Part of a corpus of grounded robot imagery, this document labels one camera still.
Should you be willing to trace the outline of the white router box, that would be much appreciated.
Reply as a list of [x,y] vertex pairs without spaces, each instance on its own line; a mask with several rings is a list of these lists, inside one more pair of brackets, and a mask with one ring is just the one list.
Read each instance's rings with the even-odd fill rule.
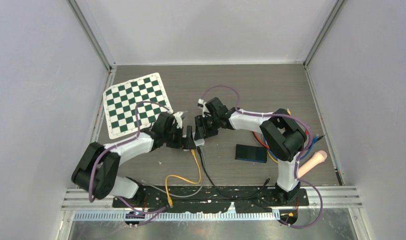
[[205,144],[205,140],[202,138],[202,139],[197,139],[197,140],[194,140],[194,145],[196,146],[196,147],[201,147],[201,146],[203,146]]

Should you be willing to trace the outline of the black network switch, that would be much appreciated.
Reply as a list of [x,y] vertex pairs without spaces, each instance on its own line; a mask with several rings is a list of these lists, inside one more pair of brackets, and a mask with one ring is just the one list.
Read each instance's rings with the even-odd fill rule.
[[237,144],[235,146],[235,159],[254,163],[266,163],[267,151],[261,146]]

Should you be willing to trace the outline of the green white chessboard mat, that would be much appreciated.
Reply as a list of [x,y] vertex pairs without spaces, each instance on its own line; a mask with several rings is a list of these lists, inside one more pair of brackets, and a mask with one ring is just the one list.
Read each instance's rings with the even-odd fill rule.
[[103,108],[111,140],[148,128],[162,112],[173,113],[158,72],[110,86],[103,92]]

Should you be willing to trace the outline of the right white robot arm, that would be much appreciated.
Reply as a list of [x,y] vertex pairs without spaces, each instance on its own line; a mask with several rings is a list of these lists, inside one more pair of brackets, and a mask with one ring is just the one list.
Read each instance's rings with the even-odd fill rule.
[[275,112],[252,112],[227,108],[219,98],[199,99],[202,114],[195,117],[195,140],[216,136],[219,129],[247,130],[264,136],[270,151],[278,160],[275,195],[282,205],[290,205],[300,189],[298,157],[304,149],[307,135],[303,123],[280,108]]

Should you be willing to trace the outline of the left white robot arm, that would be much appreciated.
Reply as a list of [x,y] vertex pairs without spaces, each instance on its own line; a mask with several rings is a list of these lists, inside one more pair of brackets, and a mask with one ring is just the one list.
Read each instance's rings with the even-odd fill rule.
[[123,197],[132,207],[139,207],[144,202],[144,193],[135,180],[118,175],[119,167],[162,146],[195,149],[193,128],[190,125],[183,127],[182,120],[182,112],[162,112],[150,127],[139,130],[132,137],[110,144],[90,143],[74,169],[71,181],[86,190],[91,201],[111,195]]

